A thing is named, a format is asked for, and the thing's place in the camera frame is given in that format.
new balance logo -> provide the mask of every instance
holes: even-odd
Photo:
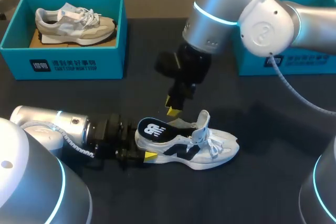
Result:
[[[159,126],[151,123],[147,125],[147,128],[145,128],[145,133],[150,134],[150,135],[154,134],[154,136],[159,136],[162,132],[164,132],[165,129],[166,128],[164,127],[160,128]]]
[[[175,144],[172,147],[170,147],[167,151],[165,151],[163,154],[167,156],[172,156],[176,153],[177,157],[190,161],[199,151],[200,147],[198,145],[194,145],[187,151],[186,144]]]

gray cable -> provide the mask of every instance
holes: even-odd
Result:
[[[54,130],[54,131],[57,131],[59,133],[61,133],[61,135],[63,136],[64,140],[67,141],[67,143],[72,147],[74,148],[77,152],[80,152],[86,156],[89,156],[89,157],[92,157],[94,158],[94,154],[92,152],[89,152],[89,151],[85,151],[83,150],[82,148],[80,148],[79,146],[77,146],[67,135],[67,133],[62,130],[60,127],[58,127],[57,125],[53,124],[53,123],[49,123],[49,122],[42,122],[42,121],[30,121],[30,122],[27,122],[25,124],[23,124],[21,126],[21,128],[25,129],[25,128],[28,128],[28,127],[32,127],[32,126],[38,126],[38,125],[42,125],[42,126],[47,126],[49,127],[50,129]]]
[[[306,98],[304,98],[303,96],[301,96],[289,83],[288,81],[284,78],[284,76],[282,75],[282,73],[280,72],[280,69],[278,68],[278,65],[275,63],[275,59],[273,56],[270,57],[271,63],[273,65],[273,68],[275,70],[275,72],[277,73],[277,75],[279,76],[280,80],[285,84],[285,86],[290,90],[290,92],[292,92],[301,102],[303,102],[305,105],[319,111],[322,112],[324,114],[327,115],[333,115],[336,116],[336,112],[334,111],[330,111],[330,110],[325,110],[323,108],[320,108],[318,106],[316,106],[315,104],[311,103],[310,101],[308,101]]]

shoe box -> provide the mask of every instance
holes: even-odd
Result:
[[[282,0],[313,7],[336,7],[336,0]],[[269,58],[249,53],[242,43],[239,29],[233,33],[234,53],[240,76],[268,76],[276,74]],[[300,48],[288,48],[274,56],[283,74],[336,73],[336,57]]]
[[[35,25],[36,10],[58,10],[65,3],[113,18],[118,24],[116,36],[86,47],[42,44]],[[126,40],[124,0],[20,0],[0,53],[16,80],[122,79]]]

shoe insole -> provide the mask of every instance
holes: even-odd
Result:
[[[178,135],[189,137],[195,130],[196,128],[176,128],[155,118],[144,118],[138,125],[142,137],[157,143],[169,142]]]

black mat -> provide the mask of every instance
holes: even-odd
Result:
[[[153,70],[161,50],[182,41],[185,19],[129,21],[129,63],[125,79],[111,81],[15,81],[0,57],[0,117],[18,105],[98,117],[111,112],[168,122],[164,107],[173,83]],[[7,23],[0,22],[3,32]],[[308,100],[336,110],[336,76],[290,76]],[[195,122],[202,109],[209,127],[239,139],[237,156],[223,166],[194,171],[169,163],[123,171],[116,161],[100,169],[64,158],[88,185],[92,224],[298,224],[302,181],[335,134],[335,118],[302,105],[277,77],[238,77],[230,48],[214,57],[182,118]]]

